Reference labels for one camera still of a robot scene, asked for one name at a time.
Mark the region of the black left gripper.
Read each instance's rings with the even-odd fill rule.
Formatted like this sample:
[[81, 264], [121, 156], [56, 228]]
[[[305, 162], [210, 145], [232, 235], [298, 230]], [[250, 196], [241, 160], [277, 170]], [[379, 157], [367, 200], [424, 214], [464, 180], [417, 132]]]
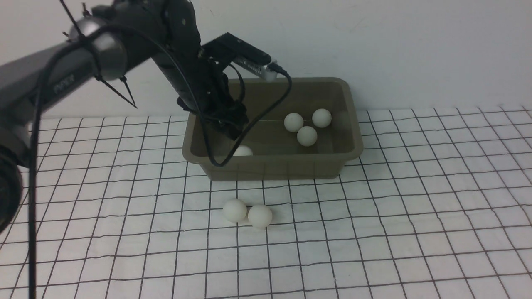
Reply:
[[230, 140], [241, 136], [249, 118], [243, 104], [245, 87], [234, 99], [229, 80], [218, 62], [211, 57], [196, 57], [180, 61], [184, 74], [170, 62], [166, 77], [178, 93], [178, 105], [196, 116], [202, 115], [208, 127]]

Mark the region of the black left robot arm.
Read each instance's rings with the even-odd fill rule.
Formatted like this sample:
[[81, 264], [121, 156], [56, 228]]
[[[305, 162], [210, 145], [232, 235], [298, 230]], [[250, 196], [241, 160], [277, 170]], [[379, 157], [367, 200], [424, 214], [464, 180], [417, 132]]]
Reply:
[[42, 111], [75, 91], [91, 78], [121, 79], [152, 59], [178, 93], [178, 105], [201, 113], [213, 129], [236, 139], [247, 124], [242, 100], [234, 100], [223, 68], [201, 44], [196, 15], [189, 0], [115, 0], [99, 5], [78, 21], [89, 36], [105, 25], [128, 31], [103, 33], [90, 44], [66, 53], [78, 42], [76, 29], [67, 42], [21, 57], [1, 66], [1, 229], [18, 210], [23, 193], [19, 166], [30, 157], [28, 125], [34, 121], [38, 80], [52, 57], [59, 56], [42, 88]]

